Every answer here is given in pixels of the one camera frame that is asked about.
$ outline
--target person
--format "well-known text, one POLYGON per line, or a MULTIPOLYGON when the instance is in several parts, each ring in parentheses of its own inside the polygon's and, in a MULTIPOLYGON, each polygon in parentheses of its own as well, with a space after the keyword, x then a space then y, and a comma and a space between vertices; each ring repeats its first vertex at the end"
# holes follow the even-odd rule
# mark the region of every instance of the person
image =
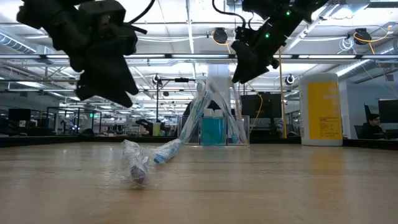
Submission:
POLYGON ((367 123, 362 126, 361 139, 383 139, 384 132, 380 128, 380 117, 378 114, 370 114, 367 123))

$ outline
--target yellow cable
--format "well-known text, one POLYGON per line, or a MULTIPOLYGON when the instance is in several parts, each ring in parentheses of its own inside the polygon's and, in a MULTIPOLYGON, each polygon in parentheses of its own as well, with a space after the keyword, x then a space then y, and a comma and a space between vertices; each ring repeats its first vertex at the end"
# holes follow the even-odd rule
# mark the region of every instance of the yellow cable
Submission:
POLYGON ((259 119, 259 115, 260 115, 260 112, 261 112, 261 109, 262 109, 262 103, 263 103, 262 96, 261 96, 260 94, 258 94, 258 93, 257 93, 257 95, 260 96, 261 104, 260 104, 260 109, 259 109, 259 112, 257 113, 256 119, 255 119, 254 122, 253 122, 253 126, 251 126, 250 133, 251 133, 251 131, 253 130, 253 128, 254 128, 255 126, 257 126, 256 123, 257 123, 257 120, 259 119))
POLYGON ((386 35, 384 37, 381 37, 380 39, 377 39, 377 40, 363 40, 363 39, 360 39, 359 37, 356 37, 356 34, 358 34, 358 33, 357 32, 354 33, 354 38, 355 39, 360 40, 362 42, 366 42, 366 43, 377 42, 377 41, 380 41, 382 39, 385 39, 388 36, 388 32, 387 32, 386 35))
POLYGON ((373 49, 372 43, 369 43, 369 46, 371 47, 372 53, 373 53, 373 54, 376 54, 376 53, 374 52, 374 49, 373 49))
POLYGON ((229 54, 231 54, 231 50, 229 49, 228 43, 220 44, 220 43, 217 43, 217 41, 214 39, 214 31, 211 33, 211 38, 213 39, 214 43, 216 43, 218 45, 226 45, 226 48, 228 49, 229 54))
POLYGON ((282 49, 279 49, 279 75, 280 75, 280 95, 282 96, 282 112, 283 112, 283 122, 284 122, 284 138, 287 138, 286 130, 286 114, 285 114, 285 95, 284 86, 282 83, 282 49))

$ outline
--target yellow container label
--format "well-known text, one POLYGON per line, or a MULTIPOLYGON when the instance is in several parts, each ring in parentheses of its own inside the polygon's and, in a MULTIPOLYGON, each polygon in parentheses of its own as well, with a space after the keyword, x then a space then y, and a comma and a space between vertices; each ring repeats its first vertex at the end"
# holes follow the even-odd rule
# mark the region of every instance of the yellow container label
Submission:
POLYGON ((308 85, 310 139, 341 140, 340 96, 335 82, 308 85))

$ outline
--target white cylindrical container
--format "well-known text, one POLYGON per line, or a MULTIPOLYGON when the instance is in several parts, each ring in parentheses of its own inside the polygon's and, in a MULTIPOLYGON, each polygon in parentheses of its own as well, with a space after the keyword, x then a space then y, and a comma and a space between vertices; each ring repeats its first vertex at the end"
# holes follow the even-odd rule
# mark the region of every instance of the white cylindrical container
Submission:
POLYGON ((303 76, 300 79, 300 108, 303 145, 343 145, 337 74, 303 76))

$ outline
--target black cable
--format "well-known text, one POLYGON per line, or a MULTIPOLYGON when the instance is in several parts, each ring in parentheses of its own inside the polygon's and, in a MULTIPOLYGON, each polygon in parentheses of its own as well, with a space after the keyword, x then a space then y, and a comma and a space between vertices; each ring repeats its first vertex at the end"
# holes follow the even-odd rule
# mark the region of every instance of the black cable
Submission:
POLYGON ((252 14, 252 17, 251 17, 251 19, 249 20, 249 28, 252 30, 250 23, 251 23, 251 21, 254 19, 254 13, 252 12, 251 14, 252 14))
POLYGON ((139 19, 141 19, 145 14, 147 14, 149 12, 149 10, 152 8, 152 6, 154 5, 155 1, 156 0, 151 0, 148 7, 141 14, 139 14, 132 21, 130 21, 129 23, 133 24, 133 23, 137 22, 139 19))
POLYGON ((232 13, 232 12, 223 12, 223 11, 217 9, 216 4, 215 4, 215 0, 212 0, 212 3, 213 3, 213 8, 214 8, 214 10, 215 10, 216 12, 221 13, 221 14, 224 14, 224 15, 229 15, 229 16, 238 16, 238 17, 241 18, 241 20, 242 20, 242 27, 243 27, 243 28, 246 27, 246 21, 244 20, 244 17, 243 17, 243 16, 238 15, 238 14, 236 14, 236 13, 232 13))

